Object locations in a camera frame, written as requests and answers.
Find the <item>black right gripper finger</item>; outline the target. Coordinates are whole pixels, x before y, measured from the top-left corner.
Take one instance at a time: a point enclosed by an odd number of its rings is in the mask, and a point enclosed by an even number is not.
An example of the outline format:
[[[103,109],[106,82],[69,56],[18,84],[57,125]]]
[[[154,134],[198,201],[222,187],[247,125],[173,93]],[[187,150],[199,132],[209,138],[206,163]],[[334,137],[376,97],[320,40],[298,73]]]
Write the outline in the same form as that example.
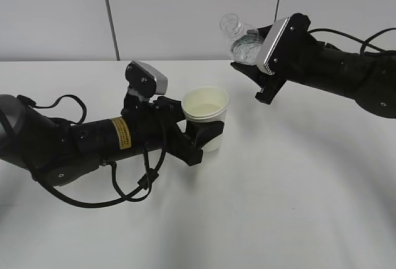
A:
[[[266,75],[263,72],[261,72],[256,65],[250,66],[238,62],[231,62],[230,66],[236,71],[242,73],[243,75],[251,79],[259,87],[264,87]]]
[[[257,33],[261,39],[265,39],[266,36],[268,35],[270,29],[272,28],[272,25],[266,26],[266,27],[261,27],[257,29]]]

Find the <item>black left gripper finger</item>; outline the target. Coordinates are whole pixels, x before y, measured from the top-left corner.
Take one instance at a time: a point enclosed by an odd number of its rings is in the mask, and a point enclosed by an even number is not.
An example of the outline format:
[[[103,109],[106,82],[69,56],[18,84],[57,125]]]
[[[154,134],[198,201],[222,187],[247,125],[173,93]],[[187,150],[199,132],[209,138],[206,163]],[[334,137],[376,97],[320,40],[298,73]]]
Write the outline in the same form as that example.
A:
[[[171,117],[183,117],[183,109],[181,101],[167,98],[165,96],[159,96],[156,99],[156,105],[162,110],[168,113]]]
[[[218,149],[222,141],[224,126],[223,121],[187,121],[185,134],[196,148]]]

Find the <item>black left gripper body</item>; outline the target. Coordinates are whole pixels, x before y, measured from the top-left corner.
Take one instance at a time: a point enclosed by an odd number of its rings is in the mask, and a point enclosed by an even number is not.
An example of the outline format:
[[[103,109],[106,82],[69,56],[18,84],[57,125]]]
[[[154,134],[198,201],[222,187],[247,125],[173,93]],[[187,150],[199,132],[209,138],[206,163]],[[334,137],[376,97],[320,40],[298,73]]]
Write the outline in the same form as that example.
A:
[[[121,116],[125,120],[131,136],[132,147],[126,156],[132,157],[148,151],[164,150],[166,153],[194,166],[202,162],[203,151],[194,147],[189,137],[179,128],[183,117],[171,117],[153,102],[141,101],[137,96],[124,97]]]

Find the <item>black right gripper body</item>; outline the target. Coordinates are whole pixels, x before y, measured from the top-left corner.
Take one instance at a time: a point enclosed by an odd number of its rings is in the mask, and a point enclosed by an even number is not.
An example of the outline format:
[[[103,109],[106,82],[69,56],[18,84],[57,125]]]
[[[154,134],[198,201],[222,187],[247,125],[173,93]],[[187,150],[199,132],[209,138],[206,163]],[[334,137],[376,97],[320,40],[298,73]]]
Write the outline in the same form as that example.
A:
[[[270,63],[275,73],[266,74],[264,87],[256,93],[256,99],[267,105],[271,104],[287,81],[319,90],[322,88],[321,78],[312,69],[318,47],[316,40],[308,34],[311,21],[301,13],[295,13],[290,17],[273,55],[278,61]]]

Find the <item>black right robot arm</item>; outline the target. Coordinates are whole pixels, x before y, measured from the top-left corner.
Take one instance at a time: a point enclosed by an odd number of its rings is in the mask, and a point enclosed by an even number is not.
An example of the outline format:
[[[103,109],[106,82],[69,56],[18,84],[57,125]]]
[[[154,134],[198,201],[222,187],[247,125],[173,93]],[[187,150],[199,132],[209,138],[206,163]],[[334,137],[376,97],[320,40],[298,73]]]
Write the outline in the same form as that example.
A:
[[[259,29],[264,44],[253,66],[231,66],[259,87],[255,98],[271,104],[290,81],[352,99],[371,114],[395,118],[395,51],[344,52],[316,40],[308,16],[295,13]]]

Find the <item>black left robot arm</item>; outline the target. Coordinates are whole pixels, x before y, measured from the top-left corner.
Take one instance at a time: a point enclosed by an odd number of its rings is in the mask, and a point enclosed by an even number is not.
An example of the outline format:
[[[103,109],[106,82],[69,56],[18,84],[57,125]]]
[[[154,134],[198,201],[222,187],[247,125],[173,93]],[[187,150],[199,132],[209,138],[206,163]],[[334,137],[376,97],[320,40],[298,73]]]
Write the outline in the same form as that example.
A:
[[[164,149],[189,166],[201,163],[203,147],[223,133],[223,121],[188,121],[181,102],[164,96],[153,102],[126,96],[121,115],[86,123],[47,117],[22,96],[1,95],[1,112],[13,128],[29,161],[51,186],[64,186],[119,161]]]

